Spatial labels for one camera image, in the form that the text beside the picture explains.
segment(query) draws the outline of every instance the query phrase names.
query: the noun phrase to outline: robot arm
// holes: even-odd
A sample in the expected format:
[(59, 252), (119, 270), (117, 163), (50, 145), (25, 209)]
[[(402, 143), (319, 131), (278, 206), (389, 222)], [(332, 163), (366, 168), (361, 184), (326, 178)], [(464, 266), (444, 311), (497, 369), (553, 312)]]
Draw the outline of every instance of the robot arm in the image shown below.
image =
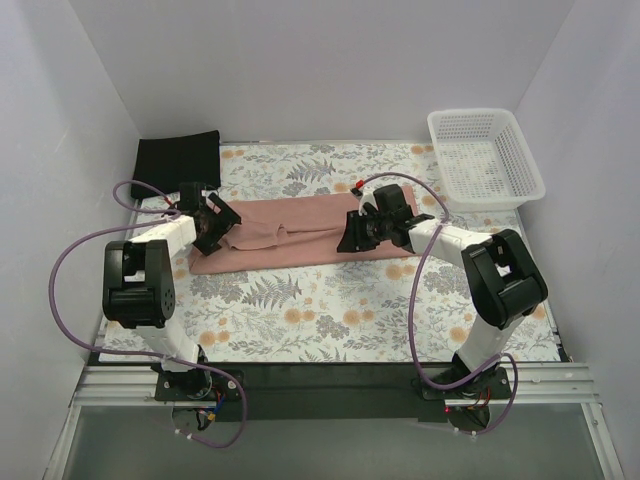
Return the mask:
[[(423, 253), (440, 224), (430, 215), (414, 216), (398, 185), (375, 191), (353, 189), (360, 208), (347, 213), (339, 252), (376, 248), (382, 241)], [(526, 315), (547, 298), (547, 286), (520, 235), (513, 230), (489, 235), (446, 225), (430, 252), (464, 268), (478, 312), (465, 343), (453, 357), (449, 381), (463, 378), (500, 353)]]
[(171, 320), (176, 302), (171, 259), (189, 245), (209, 255), (220, 248), (222, 236), (241, 223), (225, 202), (215, 193), (206, 197), (204, 189), (203, 184), (181, 184), (176, 205), (181, 216), (129, 241), (107, 244), (102, 294), (105, 317), (135, 329), (154, 352), (164, 355), (158, 373), (192, 398), (206, 395), (211, 378), (204, 370), (172, 361), (203, 364), (207, 359), (177, 320)]

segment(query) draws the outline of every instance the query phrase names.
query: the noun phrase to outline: table surface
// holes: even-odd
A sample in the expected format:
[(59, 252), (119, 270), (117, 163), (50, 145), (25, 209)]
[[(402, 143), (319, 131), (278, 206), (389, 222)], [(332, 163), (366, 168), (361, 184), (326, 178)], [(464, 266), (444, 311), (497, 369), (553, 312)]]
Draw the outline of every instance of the table surface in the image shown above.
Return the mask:
[[(433, 148), (417, 144), (292, 144), (221, 147), (224, 200), (262, 200), (347, 192), (356, 180), (385, 171), (418, 177), (440, 191)], [(401, 178), (377, 180), (410, 185)], [(433, 198), (414, 187), (419, 210), (439, 215)], [(156, 198), (144, 207), (163, 208)], [(139, 215), (136, 223), (152, 215)], [(453, 214), (456, 226), (521, 232), (515, 211)], [(191, 275), (189, 250), (173, 259), (177, 306), (172, 321), (212, 361), (406, 362), (411, 360), (407, 308), (418, 257), (314, 267)], [(462, 269), (437, 259), (425, 265), (416, 307), (417, 348), (424, 361), (449, 361), (475, 318)], [(505, 351), (519, 361), (560, 360), (548, 305), (516, 329)], [(99, 341), (148, 350), (132, 330), (103, 321)], [(148, 361), (101, 355), (101, 361)]]

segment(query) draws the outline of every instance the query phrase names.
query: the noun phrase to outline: gray wall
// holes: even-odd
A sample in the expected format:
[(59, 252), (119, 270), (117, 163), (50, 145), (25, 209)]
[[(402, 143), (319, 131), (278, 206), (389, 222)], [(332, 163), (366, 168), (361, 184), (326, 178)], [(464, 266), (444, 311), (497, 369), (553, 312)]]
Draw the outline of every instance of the gray wall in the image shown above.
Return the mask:
[(71, 0), (145, 137), (423, 139), (515, 110), (573, 0)]
[(569, 353), (640, 478), (640, 4), (578, 0), (517, 110), (547, 186), (522, 209)]
[[(51, 266), (79, 236), (128, 217), (110, 202), (138, 134), (69, 3), (2, 0), (0, 16), (0, 478), (41, 478), (82, 369), (46, 297)], [(60, 307), (98, 326), (104, 243), (63, 267)]]

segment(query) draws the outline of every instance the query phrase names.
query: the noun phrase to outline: white laundry basket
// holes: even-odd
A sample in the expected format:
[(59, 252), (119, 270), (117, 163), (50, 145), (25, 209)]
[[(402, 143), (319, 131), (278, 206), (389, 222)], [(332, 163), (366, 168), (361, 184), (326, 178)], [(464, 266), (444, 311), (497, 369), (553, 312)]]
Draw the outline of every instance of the white laundry basket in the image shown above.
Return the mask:
[(427, 123), (452, 211), (512, 210), (544, 196), (538, 167), (508, 110), (442, 110)]

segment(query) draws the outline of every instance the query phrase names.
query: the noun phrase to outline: pink cloth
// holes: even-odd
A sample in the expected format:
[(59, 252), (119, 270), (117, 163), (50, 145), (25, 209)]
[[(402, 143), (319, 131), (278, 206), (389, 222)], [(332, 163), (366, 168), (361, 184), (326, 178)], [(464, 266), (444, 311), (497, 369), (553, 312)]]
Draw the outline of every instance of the pink cloth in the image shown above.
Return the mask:
[[(413, 189), (403, 187), (403, 191), (415, 214)], [(194, 248), (189, 258), (191, 273), (208, 275), (411, 255), (391, 242), (383, 242), (369, 252), (336, 252), (347, 211), (358, 208), (358, 201), (350, 193), (229, 205), (242, 217), (242, 225), (233, 227), (221, 240), (222, 249), (208, 257)]]

